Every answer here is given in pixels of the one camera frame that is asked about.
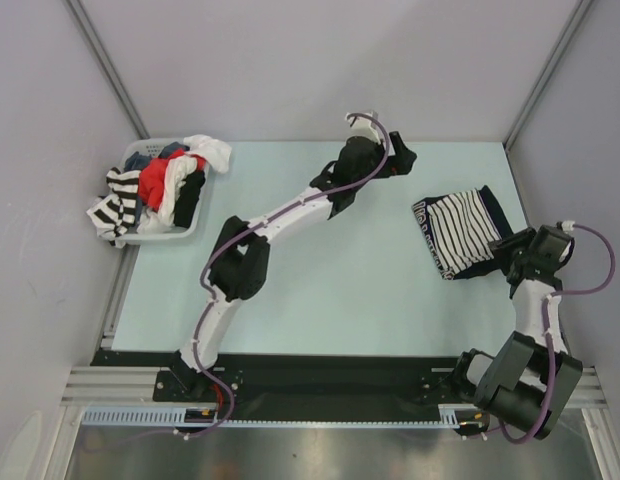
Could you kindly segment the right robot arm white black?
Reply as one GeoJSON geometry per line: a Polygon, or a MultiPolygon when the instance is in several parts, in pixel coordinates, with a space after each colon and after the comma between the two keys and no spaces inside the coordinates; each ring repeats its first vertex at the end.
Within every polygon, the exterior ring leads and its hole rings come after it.
{"type": "Polygon", "coordinates": [[[472,349],[461,354],[451,376],[453,393],[523,435],[513,443],[546,438],[576,388],[581,361],[561,338],[558,319],[562,282],[574,239],[554,226],[527,228],[489,244],[510,286],[515,329],[492,356],[472,349]]]}

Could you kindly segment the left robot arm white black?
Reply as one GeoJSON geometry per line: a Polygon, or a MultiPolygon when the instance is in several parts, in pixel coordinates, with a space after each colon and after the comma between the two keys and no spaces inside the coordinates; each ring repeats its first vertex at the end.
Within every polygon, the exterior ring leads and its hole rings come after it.
{"type": "Polygon", "coordinates": [[[293,200],[249,221],[228,218],[200,277],[208,292],[192,338],[174,355],[170,372],[187,398],[204,397],[211,387],[210,369],[238,307],[264,286],[272,247],[317,223],[328,221],[354,203],[369,181],[411,172],[417,154],[397,131],[383,140],[347,139],[329,162],[293,200]]]}

